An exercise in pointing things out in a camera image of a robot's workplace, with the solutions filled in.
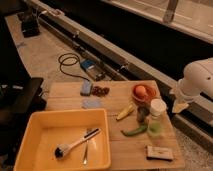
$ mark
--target yellow object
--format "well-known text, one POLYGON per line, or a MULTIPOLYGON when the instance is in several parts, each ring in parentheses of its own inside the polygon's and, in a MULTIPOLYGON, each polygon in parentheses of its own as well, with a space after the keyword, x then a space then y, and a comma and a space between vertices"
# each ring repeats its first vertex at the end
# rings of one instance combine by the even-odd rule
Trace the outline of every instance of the yellow object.
POLYGON ((172 108, 172 113, 180 113, 187 107, 189 107, 188 103, 184 103, 184 102, 180 103, 177 100, 175 100, 173 104, 173 108, 172 108))
POLYGON ((119 121, 126 116, 128 116, 135 109, 134 105, 131 103, 129 106, 125 107, 117 116, 116 120, 119 121))
POLYGON ((104 109, 46 111, 31 115, 16 159, 14 171, 106 170, 110 167, 107 114, 104 109), (62 143, 72 143, 87 128, 101 132, 89 140, 88 163, 82 164, 84 144, 61 160, 54 155, 62 143))

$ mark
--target white lid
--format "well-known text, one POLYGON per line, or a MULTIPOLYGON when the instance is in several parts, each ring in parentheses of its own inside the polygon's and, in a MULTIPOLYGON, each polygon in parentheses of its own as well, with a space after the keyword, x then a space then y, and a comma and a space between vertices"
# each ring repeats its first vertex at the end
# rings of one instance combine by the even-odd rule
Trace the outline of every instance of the white lid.
POLYGON ((162 99, 153 99, 150 104, 150 113, 159 116, 166 111, 166 103, 162 99))

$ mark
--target brush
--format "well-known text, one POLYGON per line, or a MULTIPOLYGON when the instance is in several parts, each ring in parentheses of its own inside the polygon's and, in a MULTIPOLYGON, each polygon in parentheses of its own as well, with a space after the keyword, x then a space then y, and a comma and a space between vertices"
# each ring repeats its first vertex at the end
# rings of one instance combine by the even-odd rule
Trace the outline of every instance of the brush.
POLYGON ((99 128, 96 128, 90 132, 88 132, 86 135, 78 139, 77 141, 71 143, 71 144, 59 144, 57 148, 55 149, 55 157, 57 159, 65 157, 71 149, 76 147, 77 145, 87 141, 88 139, 94 137, 100 132, 99 128))

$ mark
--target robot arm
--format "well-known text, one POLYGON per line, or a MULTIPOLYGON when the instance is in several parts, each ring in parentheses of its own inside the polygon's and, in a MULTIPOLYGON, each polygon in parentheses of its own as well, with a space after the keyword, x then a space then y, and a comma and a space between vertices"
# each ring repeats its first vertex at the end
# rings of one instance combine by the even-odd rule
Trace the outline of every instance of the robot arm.
POLYGON ((193 102, 201 92, 213 99, 213 58, 186 65, 184 78, 178 81, 173 90, 176 97, 174 107, 184 103, 187 105, 183 105, 183 109, 188 107, 188 103, 193 102))

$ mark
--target gray floor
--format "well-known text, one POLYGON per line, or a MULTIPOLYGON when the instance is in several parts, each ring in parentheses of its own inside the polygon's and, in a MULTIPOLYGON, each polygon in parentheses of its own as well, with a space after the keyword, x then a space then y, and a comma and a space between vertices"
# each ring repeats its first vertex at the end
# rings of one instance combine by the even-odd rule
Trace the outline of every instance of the gray floor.
MULTIPOLYGON (((16 16, 7 17, 7 22, 24 65, 31 76, 41 76, 44 78, 43 88, 45 91, 49 91, 53 82, 82 81, 81 79, 66 76, 59 71, 58 57, 63 53, 74 52, 70 46, 55 37, 52 32, 43 26, 40 26, 41 34, 39 36, 24 38, 20 30, 20 22, 16 16)), ((87 77, 79 65, 69 67, 66 71, 87 77)), ((174 170, 213 170, 213 156, 180 130, 174 129, 186 161, 184 169, 174 170)))

